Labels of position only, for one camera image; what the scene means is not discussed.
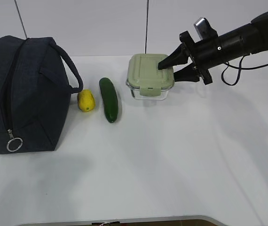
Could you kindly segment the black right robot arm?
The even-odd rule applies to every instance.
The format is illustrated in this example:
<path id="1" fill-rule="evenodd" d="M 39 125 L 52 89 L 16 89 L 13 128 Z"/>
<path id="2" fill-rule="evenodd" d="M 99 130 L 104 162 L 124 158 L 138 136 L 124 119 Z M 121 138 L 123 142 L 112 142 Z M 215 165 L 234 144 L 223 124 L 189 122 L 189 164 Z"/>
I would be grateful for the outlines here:
<path id="1" fill-rule="evenodd" d="M 239 57 L 268 51 L 268 12 L 223 35 L 218 35 L 204 17 L 199 18 L 194 27 L 200 41 L 194 42 L 188 31 L 181 33 L 179 47 L 158 63 L 160 70 L 186 65 L 174 72 L 175 82 L 203 80 L 208 85 L 212 83 L 209 69 Z"/>

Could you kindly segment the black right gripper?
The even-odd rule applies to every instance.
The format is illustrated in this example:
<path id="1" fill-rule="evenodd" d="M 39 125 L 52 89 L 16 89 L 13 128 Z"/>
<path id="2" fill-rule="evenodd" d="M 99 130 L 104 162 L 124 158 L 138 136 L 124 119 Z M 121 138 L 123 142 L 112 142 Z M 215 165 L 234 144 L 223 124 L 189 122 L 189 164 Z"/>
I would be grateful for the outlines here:
<path id="1" fill-rule="evenodd" d="M 199 82 L 203 80 L 205 85 L 211 84 L 212 77 L 205 67 L 201 64 L 197 55 L 196 43 L 193 41 L 188 31 L 180 34 L 181 44 L 176 50 L 158 63 L 158 69 L 163 70 L 176 65 L 184 65 L 188 62 L 188 58 L 192 63 L 183 69 L 174 72 L 174 81 Z"/>

